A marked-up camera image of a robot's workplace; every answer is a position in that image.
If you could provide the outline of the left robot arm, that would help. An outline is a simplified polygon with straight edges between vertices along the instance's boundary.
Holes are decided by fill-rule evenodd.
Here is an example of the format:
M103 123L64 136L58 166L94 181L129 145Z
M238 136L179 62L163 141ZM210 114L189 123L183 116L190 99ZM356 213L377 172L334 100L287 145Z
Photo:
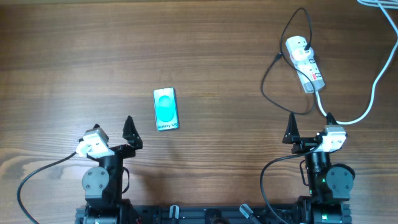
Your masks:
M98 162L98 166L90 168L83 175L82 187L85 190L86 206L76 211L75 223L142 222L131 201L122 198L122 194L129 188L123 188L123 174L129 173L123 166L123 160L135 157L136 151L143 148L142 139L131 116L124 123L123 138L127 141L126 144L110 147L109 137L96 124L79 140L76 149L78 155Z

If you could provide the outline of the Galaxy smartphone with cyan screen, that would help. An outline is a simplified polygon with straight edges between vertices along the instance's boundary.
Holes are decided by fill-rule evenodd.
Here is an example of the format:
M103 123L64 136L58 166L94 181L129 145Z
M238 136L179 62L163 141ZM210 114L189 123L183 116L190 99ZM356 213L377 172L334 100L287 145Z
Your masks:
M158 131L179 128L175 89L161 88L153 91L155 122Z

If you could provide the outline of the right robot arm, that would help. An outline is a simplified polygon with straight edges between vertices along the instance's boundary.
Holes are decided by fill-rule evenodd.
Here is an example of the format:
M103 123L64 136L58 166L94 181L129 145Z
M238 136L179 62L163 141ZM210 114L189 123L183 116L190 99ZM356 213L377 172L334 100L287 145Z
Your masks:
M300 172L310 195L300 196L292 209L294 223L349 224L353 222L347 201L355 179L354 170L345 164L332 164L330 154L342 149L347 133L333 115L326 115L323 131L312 138L299 134L294 114L289 121L284 144L292 144L292 154L303 156L305 168Z

